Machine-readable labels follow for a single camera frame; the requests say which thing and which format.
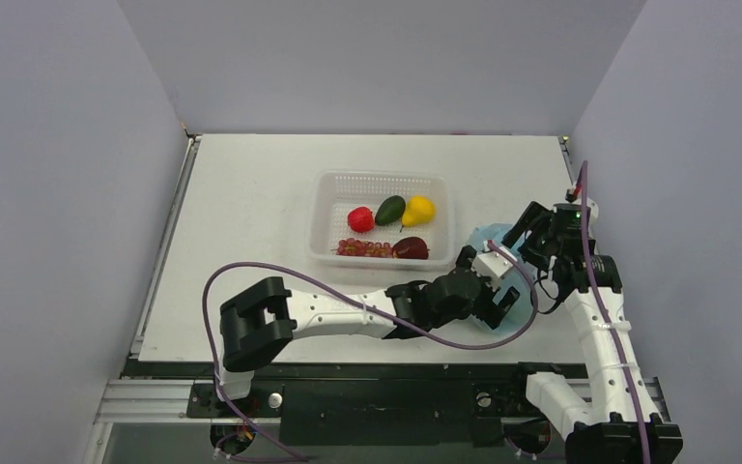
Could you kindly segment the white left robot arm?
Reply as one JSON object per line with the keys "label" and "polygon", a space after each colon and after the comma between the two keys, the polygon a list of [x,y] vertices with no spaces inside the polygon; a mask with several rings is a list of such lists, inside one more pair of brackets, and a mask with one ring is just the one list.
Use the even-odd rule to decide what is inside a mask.
{"label": "white left robot arm", "polygon": [[291,290],[277,267],[219,308],[222,347],[216,362],[212,403],[224,415],[242,413],[256,370],[297,339],[362,335],[377,339],[428,336],[452,321],[474,317],[498,327],[521,294],[505,281],[519,262],[503,246],[462,248],[455,267],[432,281],[413,280],[383,290],[344,295],[314,280],[318,292]]}

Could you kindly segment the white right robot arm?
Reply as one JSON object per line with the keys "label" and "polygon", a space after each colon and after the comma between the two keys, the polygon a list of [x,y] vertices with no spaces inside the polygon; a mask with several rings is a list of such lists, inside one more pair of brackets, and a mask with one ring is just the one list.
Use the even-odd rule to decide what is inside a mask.
{"label": "white right robot arm", "polygon": [[614,259],[598,254],[587,227],[590,209],[530,203],[505,234],[523,261],[551,267],[556,306],[567,312],[583,351],[590,399],[583,400],[552,366],[531,363],[506,387],[520,413],[535,408],[564,441],[568,463],[672,463],[683,448],[678,425],[647,390],[624,313],[623,284]]}

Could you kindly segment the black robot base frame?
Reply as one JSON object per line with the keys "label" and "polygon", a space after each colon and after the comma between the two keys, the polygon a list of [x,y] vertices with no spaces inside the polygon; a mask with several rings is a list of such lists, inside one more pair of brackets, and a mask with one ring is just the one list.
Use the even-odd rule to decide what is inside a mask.
{"label": "black robot base frame", "polygon": [[275,363],[258,370],[234,413],[217,396],[208,362],[128,360],[134,380],[187,380],[185,412],[248,431],[249,417],[294,448],[433,446],[499,447],[505,439],[540,450],[557,438],[548,420],[522,398],[516,364]]}

